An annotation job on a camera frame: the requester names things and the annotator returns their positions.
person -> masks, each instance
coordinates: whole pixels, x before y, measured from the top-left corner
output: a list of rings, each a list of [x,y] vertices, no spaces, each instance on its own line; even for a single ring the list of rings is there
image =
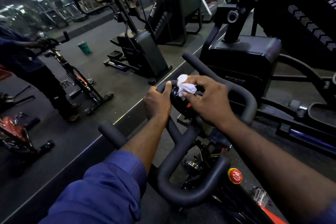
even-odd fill
[[[79,117],[76,110],[79,104],[69,103],[60,82],[31,50],[47,48],[48,40],[31,41],[4,27],[3,18],[0,20],[0,64],[41,91],[64,119],[75,121]]]
[[[225,133],[253,166],[255,175],[290,223],[336,223],[336,184],[242,123],[232,112],[223,84],[188,76],[203,86],[201,98],[184,93],[208,123]],[[161,134],[171,111],[171,82],[162,94],[152,86],[143,99],[148,123],[120,150],[71,183],[40,224],[134,223],[140,220],[146,186]]]

standing person in dark clothes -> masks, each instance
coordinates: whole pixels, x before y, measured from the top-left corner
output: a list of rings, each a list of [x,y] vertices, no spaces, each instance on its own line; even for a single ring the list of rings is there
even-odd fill
[[[79,117],[76,110],[79,104],[69,103],[60,82],[31,51],[47,47],[46,39],[31,41],[0,25],[0,63],[17,77],[38,88],[65,120],[75,121]]]

red button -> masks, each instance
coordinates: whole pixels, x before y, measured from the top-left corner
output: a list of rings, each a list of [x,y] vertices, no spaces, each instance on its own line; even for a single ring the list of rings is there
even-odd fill
[[[240,184],[243,180],[242,173],[237,168],[230,168],[227,175],[234,184]]]

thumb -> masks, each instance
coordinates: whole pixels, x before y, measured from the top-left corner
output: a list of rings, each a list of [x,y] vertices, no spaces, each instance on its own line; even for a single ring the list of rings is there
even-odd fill
[[[191,103],[191,106],[195,106],[199,102],[199,99],[194,94],[182,92],[182,95]]]
[[[163,94],[169,95],[171,93],[171,89],[172,89],[171,81],[166,82],[166,87]]]

brown shoe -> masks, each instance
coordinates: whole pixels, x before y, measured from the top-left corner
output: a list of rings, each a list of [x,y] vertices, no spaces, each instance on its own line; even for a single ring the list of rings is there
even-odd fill
[[[71,108],[76,109],[76,108],[78,108],[78,107],[80,107],[80,106],[81,106],[81,104],[72,104],[72,105],[71,105]]]
[[[78,117],[79,117],[79,114],[71,115],[69,118],[67,118],[67,121],[75,121],[78,119]]]

